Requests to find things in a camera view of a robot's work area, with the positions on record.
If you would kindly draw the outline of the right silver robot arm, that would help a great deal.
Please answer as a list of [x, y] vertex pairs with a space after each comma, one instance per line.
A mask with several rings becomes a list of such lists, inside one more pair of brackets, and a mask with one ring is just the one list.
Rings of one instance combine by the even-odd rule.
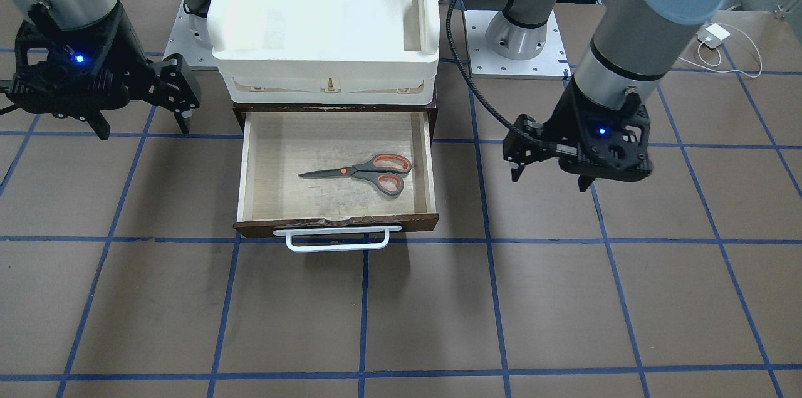
[[9, 106], [87, 123], [100, 139], [104, 112], [141, 100], [169, 110], [183, 134], [201, 105], [201, 88], [180, 53], [148, 59], [120, 0], [12, 0], [23, 16], [13, 77], [2, 81]]

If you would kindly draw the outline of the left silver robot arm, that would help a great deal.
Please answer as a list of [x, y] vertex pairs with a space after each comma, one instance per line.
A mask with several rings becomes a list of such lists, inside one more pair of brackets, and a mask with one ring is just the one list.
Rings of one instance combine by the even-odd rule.
[[[507, 121], [463, 77], [485, 109], [509, 133], [504, 160], [518, 181], [527, 165], [558, 159], [585, 191], [596, 178], [637, 182], [653, 164], [644, 101], [702, 23], [724, 0], [602, 0], [605, 14], [553, 114], [536, 123], [522, 113]], [[524, 60], [538, 53], [556, 0], [449, 0], [450, 8], [495, 10], [485, 38], [500, 55]]]

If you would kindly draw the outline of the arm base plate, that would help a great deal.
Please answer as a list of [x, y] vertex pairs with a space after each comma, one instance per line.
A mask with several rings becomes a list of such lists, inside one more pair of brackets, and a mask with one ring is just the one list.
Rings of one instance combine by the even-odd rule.
[[558, 21], [514, 26], [501, 11], [463, 12], [473, 78], [564, 79], [571, 76]]
[[212, 55], [207, 19], [184, 10], [184, 1], [179, 4], [169, 40], [164, 47], [164, 58], [180, 53], [184, 64], [193, 70], [218, 71], [217, 60]]

